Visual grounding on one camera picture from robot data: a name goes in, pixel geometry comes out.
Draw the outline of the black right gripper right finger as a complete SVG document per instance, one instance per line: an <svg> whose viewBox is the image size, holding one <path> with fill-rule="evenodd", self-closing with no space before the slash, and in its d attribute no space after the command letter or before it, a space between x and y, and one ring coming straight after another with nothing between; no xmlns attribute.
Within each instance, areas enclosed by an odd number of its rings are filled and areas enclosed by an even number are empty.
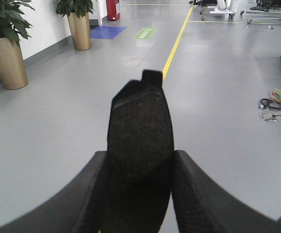
<svg viewBox="0 0 281 233"><path fill-rule="evenodd" d="M172 199L181 233L281 233L278 220L247 206L210 178L183 150L174 151Z"/></svg>

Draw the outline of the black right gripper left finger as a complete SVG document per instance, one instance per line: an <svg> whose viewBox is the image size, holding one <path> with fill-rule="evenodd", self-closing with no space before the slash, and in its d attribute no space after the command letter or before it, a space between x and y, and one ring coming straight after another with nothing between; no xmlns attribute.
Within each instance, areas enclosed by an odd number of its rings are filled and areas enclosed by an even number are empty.
<svg viewBox="0 0 281 233"><path fill-rule="evenodd" d="M98 151L57 194L0 227L0 233L97 233L107 180L106 152Z"/></svg>

